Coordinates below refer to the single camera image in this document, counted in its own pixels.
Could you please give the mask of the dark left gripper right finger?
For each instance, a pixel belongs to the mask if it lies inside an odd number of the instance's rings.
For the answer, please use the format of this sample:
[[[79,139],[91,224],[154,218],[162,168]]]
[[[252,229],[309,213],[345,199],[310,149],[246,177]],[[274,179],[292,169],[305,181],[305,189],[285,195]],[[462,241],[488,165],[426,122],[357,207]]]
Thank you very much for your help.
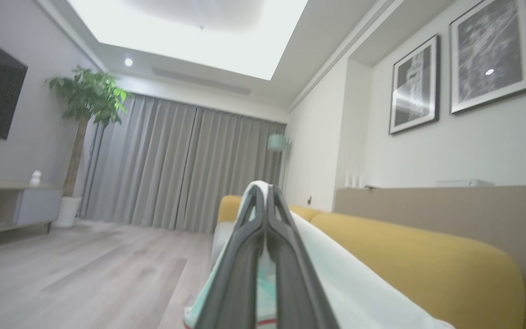
[[[339,325],[280,189],[268,186],[268,249],[276,264],[276,327],[338,329]]]

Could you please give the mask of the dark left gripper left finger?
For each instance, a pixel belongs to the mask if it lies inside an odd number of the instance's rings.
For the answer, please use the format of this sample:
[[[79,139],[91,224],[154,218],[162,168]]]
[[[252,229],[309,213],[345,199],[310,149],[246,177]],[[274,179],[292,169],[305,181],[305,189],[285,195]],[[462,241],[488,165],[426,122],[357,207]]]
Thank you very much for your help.
[[[243,198],[234,231],[222,253],[196,329],[255,329],[257,271],[263,251],[265,196],[252,185]]]

